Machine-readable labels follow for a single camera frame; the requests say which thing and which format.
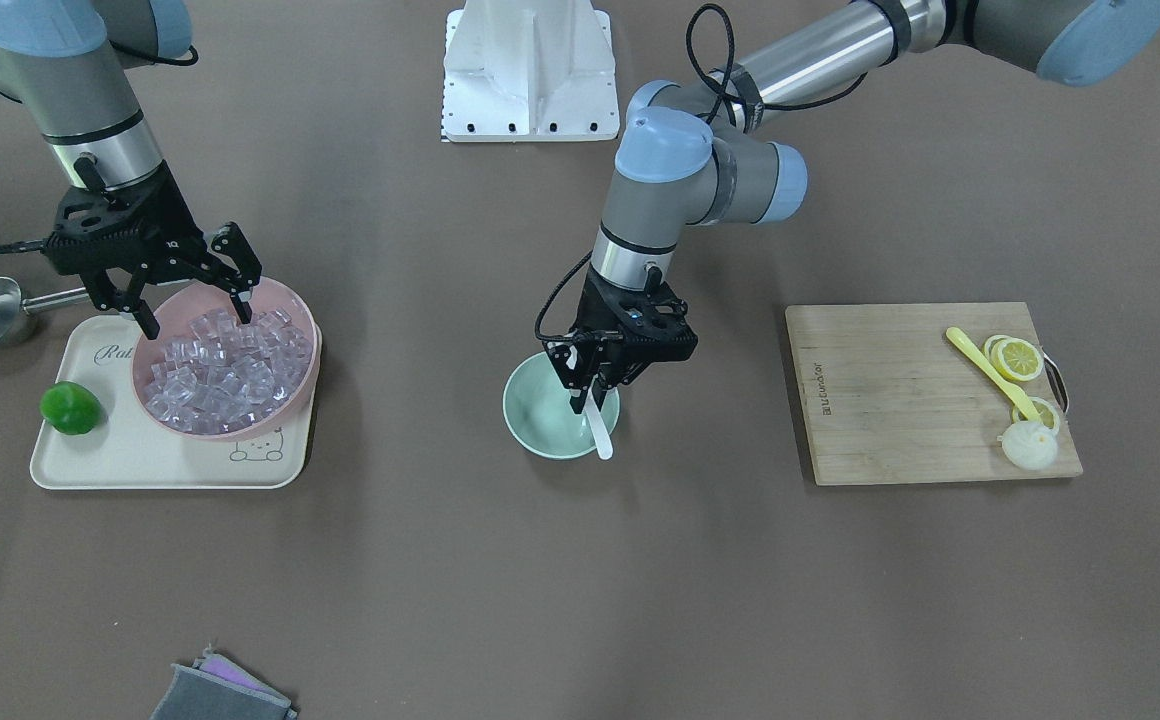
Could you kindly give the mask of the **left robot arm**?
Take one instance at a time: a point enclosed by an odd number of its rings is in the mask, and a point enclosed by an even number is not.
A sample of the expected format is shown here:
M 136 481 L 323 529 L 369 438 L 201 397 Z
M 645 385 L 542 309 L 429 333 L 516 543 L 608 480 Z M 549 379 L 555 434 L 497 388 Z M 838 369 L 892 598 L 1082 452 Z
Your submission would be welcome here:
M 757 141 L 767 119 L 844 99 L 872 70 L 947 44 L 1047 82 L 1095 85 L 1160 29 L 1160 1 L 850 1 L 826 19 L 720 68 L 698 85 L 635 92 L 588 259 L 577 317 L 541 334 L 571 413 L 648 365 L 689 359 L 696 334 L 667 275 L 689 225 L 790 218 L 807 195 L 799 151 Z

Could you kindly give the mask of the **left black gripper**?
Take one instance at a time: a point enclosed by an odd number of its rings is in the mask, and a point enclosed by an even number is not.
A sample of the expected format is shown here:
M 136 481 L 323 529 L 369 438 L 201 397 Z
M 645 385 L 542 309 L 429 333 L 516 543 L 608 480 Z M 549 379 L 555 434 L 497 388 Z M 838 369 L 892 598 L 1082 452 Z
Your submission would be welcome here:
M 654 363 L 688 361 L 698 337 L 686 320 L 686 301 L 652 272 L 657 288 L 625 290 L 586 269 L 577 317 L 567 334 L 548 336 L 545 352 L 571 409 L 583 414 L 594 384 L 594 401 L 603 403 L 617 384 L 630 384 Z

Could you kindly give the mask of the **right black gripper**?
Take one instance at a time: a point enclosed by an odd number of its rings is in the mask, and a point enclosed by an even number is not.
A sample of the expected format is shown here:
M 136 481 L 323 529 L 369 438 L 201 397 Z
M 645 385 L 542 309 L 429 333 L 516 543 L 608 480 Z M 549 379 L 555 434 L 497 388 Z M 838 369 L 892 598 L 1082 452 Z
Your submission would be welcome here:
M 251 323 L 251 294 L 263 264 L 233 221 L 215 231 L 208 246 L 176 179 L 160 163 L 118 190 L 65 192 L 42 252 L 55 272 L 81 278 L 96 310 L 118 311 L 155 340 L 160 325 L 142 299 L 150 284 L 213 282 L 231 297 L 238 322 Z

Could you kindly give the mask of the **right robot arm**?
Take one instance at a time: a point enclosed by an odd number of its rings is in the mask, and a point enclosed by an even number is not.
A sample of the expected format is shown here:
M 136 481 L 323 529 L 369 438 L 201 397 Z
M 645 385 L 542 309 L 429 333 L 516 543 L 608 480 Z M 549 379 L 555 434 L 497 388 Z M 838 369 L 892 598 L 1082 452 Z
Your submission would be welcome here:
M 128 81 L 129 68 L 197 58 L 182 1 L 0 1 L 0 97 L 31 115 L 71 184 L 48 237 L 0 254 L 39 250 L 150 340 L 160 330 L 142 296 L 150 284 L 219 288 L 247 323 L 263 272 L 237 224 L 197 227 Z

